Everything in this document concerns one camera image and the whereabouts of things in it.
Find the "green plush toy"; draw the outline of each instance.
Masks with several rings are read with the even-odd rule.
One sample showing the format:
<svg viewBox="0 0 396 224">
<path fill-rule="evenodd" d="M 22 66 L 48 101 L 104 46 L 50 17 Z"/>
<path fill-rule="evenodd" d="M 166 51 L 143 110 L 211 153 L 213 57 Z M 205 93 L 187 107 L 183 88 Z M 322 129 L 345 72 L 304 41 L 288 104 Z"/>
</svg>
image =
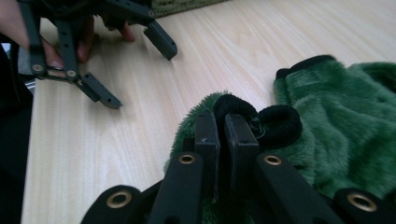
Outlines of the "green plush toy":
<svg viewBox="0 0 396 224">
<path fill-rule="evenodd" d="M 345 68 L 332 56 L 317 56 L 280 69 L 276 103 L 295 108 L 303 124 L 292 144 L 272 149 L 286 157 L 330 198 L 357 188 L 396 206 L 396 64 L 358 63 Z M 208 95 L 180 123 L 171 157 L 194 137 L 195 117 L 213 111 L 228 92 Z M 204 202 L 204 223 L 252 223 L 244 201 Z"/>
</svg>

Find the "wooden table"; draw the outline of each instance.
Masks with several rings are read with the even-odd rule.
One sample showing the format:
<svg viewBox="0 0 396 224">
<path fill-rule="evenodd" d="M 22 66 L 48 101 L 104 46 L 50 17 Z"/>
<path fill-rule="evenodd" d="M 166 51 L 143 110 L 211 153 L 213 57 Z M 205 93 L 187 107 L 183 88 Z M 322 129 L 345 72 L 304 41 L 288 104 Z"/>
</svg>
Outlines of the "wooden table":
<svg viewBox="0 0 396 224">
<path fill-rule="evenodd" d="M 233 0 L 159 19 L 177 42 L 168 62 L 133 26 L 122 42 L 101 22 L 93 72 L 124 104 L 112 110 L 73 85 L 38 81 L 23 223 L 79 223 L 106 189 L 144 190 L 163 178 L 177 125 L 215 91 L 261 110 L 276 71 L 332 54 L 345 65 L 396 61 L 396 2 Z M 56 42 L 53 27 L 43 35 Z"/>
</svg>

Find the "black fabric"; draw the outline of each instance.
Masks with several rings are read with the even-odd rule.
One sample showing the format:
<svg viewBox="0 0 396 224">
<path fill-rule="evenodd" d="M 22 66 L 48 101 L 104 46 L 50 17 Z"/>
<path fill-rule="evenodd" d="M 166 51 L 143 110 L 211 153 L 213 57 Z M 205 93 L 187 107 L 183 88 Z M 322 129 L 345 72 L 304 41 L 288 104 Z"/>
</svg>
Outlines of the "black fabric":
<svg viewBox="0 0 396 224">
<path fill-rule="evenodd" d="M 0 49 L 0 223 L 21 223 L 33 96 Z"/>
<path fill-rule="evenodd" d="M 309 59 L 306 59 L 302 62 L 299 62 L 292 66 L 291 68 L 281 68 L 276 72 L 276 79 L 285 78 L 291 73 L 301 71 L 304 69 L 308 69 L 315 64 L 323 63 L 326 61 L 335 61 L 336 59 L 332 55 L 319 55 Z"/>
<path fill-rule="evenodd" d="M 298 112 L 289 105 L 271 105 L 259 112 L 265 133 L 257 140 L 262 149 L 286 147 L 300 137 L 303 124 Z"/>
</svg>

